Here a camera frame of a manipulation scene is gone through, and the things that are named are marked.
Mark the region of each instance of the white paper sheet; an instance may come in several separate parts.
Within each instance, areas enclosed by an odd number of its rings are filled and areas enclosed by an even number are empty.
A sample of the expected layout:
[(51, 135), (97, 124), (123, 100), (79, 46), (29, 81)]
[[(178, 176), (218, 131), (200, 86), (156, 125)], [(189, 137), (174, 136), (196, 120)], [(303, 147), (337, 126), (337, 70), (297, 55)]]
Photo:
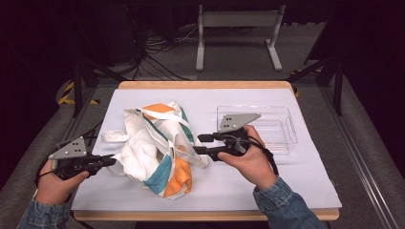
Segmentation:
[[(334, 190), (298, 103), (288, 89), (201, 89), (201, 90), (116, 90), (102, 124), (101, 133), (125, 132), (123, 110), (155, 103), (178, 102), (192, 128), (199, 134), (216, 132), (217, 107), (220, 105), (286, 106), (289, 108), (298, 142), (289, 155), (276, 155), (280, 176), (300, 194), (311, 209), (340, 208)], [(105, 143), (100, 136), (93, 154), (117, 154), (121, 143)], [(113, 170), (121, 171), (117, 163)], [(176, 200), (164, 199), (142, 190), (128, 177), (100, 170), (86, 179), (77, 190), (73, 210), (94, 211), (237, 211), (257, 210), (253, 184), (221, 161), (204, 169), (192, 167), (192, 191)]]

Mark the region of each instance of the clear plastic container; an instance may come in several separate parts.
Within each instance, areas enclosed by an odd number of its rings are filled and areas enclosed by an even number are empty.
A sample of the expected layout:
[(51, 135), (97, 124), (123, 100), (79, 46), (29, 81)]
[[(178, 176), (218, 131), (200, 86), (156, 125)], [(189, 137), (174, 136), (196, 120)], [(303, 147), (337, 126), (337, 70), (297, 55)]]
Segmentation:
[(232, 105), (217, 107), (217, 128), (224, 115), (260, 114), (261, 116), (248, 123), (256, 128), (263, 142), (273, 154), (289, 154), (298, 142), (291, 115), (287, 107)]

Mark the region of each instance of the hand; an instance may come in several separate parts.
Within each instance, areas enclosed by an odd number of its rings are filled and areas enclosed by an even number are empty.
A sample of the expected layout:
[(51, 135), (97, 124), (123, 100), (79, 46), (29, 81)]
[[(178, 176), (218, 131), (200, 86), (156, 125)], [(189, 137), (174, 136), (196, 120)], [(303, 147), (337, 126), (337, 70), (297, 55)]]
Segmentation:
[[(247, 135), (252, 136), (265, 145), (256, 129), (246, 125)], [(259, 190), (269, 188), (277, 179), (262, 150), (254, 145), (243, 156), (233, 156), (224, 152), (218, 153), (218, 158), (226, 164), (235, 167), (248, 181), (257, 185)]]
[[(50, 172), (53, 168), (53, 162), (48, 160), (42, 168), (40, 175)], [(82, 172), (75, 177), (67, 180), (62, 180), (54, 173), (49, 173), (42, 176), (38, 182), (38, 192), (35, 196), (35, 201), (43, 204), (62, 204), (66, 201), (69, 194), (89, 177), (89, 172)]]

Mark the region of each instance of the denim sleeve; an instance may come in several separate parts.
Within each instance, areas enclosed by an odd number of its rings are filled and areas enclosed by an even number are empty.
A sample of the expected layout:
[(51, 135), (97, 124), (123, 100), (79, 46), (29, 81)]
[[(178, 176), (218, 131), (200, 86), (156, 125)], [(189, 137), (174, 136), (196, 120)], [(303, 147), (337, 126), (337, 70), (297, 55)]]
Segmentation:
[(271, 229), (325, 228), (304, 199), (292, 192), (280, 177), (264, 191), (256, 187), (253, 196), (260, 211), (267, 216)]
[(69, 218), (69, 203), (48, 205), (31, 200), (24, 216), (20, 219), (19, 229), (26, 228), (66, 228), (66, 221)]

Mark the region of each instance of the orange fabric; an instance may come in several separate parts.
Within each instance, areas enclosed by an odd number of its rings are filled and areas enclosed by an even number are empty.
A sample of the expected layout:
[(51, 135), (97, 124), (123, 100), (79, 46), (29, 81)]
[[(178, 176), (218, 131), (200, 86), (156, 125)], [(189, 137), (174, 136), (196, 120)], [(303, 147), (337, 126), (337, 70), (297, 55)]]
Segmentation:
[(189, 193), (191, 191), (192, 177), (190, 164), (177, 155), (175, 155), (175, 159), (175, 173), (170, 178), (169, 182), (167, 182), (166, 190), (163, 194), (164, 198), (176, 194), (178, 191), (181, 190), (183, 184), (187, 186), (187, 189), (184, 191), (185, 193)]
[[(152, 112), (159, 112), (159, 113), (167, 113), (167, 112), (174, 111), (173, 108), (171, 108), (171, 107), (169, 107), (169, 106), (167, 106), (167, 105), (164, 105), (164, 104), (162, 104), (162, 103), (157, 103), (157, 104), (149, 105), (149, 106), (144, 107), (143, 109), (148, 110), (148, 111), (152, 111)], [(149, 120), (155, 119), (154, 117), (152, 117), (152, 116), (150, 116), (150, 115), (148, 115), (148, 114), (145, 114), (145, 116), (146, 116)]]

